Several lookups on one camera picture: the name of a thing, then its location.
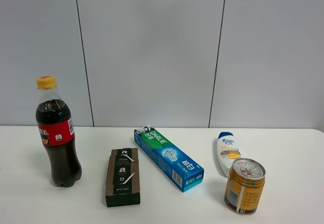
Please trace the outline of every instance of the gold can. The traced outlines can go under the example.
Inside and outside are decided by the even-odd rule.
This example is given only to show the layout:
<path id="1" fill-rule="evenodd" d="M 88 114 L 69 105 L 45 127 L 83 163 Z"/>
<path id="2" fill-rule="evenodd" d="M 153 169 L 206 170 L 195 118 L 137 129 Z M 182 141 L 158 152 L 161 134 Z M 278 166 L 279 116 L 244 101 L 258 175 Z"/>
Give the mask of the gold can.
<path id="1" fill-rule="evenodd" d="M 251 159 L 239 158 L 229 170 L 225 191 L 228 208 L 240 215 L 252 215 L 257 211 L 265 183 L 264 167 Z"/>

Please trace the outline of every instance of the blue toothpaste box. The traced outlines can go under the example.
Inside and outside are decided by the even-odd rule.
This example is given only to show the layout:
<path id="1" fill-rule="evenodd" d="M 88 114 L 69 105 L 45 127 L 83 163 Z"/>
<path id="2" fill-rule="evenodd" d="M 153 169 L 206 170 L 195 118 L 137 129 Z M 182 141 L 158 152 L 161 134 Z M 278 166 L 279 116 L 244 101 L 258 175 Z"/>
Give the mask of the blue toothpaste box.
<path id="1" fill-rule="evenodd" d="M 204 169 L 152 126 L 135 129 L 134 140 L 182 192 L 203 181 Z"/>

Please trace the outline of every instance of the brown box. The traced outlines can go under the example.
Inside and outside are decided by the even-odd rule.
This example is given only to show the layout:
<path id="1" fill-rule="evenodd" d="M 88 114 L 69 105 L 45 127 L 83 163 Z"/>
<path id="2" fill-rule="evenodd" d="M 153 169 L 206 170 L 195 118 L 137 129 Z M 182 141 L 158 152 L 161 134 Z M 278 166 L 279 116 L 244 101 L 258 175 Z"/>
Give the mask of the brown box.
<path id="1" fill-rule="evenodd" d="M 140 204 L 137 148 L 112 150 L 106 179 L 107 207 Z"/>

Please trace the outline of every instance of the white shampoo bottle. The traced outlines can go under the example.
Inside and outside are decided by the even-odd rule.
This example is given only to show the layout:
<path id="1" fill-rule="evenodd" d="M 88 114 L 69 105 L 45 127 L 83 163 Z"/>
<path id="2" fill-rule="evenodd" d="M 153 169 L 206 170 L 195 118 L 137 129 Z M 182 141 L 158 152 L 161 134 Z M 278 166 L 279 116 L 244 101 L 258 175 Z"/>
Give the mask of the white shampoo bottle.
<path id="1" fill-rule="evenodd" d="M 231 132 L 221 132 L 219 134 L 216 143 L 216 151 L 223 172 L 226 177 L 228 177 L 229 169 L 232 167 L 233 161 L 241 158 L 241 154 Z"/>

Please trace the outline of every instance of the tabletop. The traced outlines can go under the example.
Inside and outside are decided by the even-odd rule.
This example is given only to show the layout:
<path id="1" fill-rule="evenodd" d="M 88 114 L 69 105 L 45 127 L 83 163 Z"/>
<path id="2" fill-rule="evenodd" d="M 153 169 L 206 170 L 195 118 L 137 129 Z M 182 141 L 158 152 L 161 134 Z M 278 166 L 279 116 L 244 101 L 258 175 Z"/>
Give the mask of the tabletop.
<path id="1" fill-rule="evenodd" d="M 201 184 L 182 193 L 139 149 L 141 204 L 105 205 L 110 152 L 137 147 L 134 128 L 75 127 L 83 175 L 70 188 L 55 187 L 35 126 L 0 126 L 0 223 L 323 223 L 320 203 L 324 133 L 312 129 L 157 128 L 205 169 Z M 266 182 L 251 216 L 224 202 L 227 178 L 216 156 L 221 131 L 230 131 L 242 157 L 261 163 Z"/>

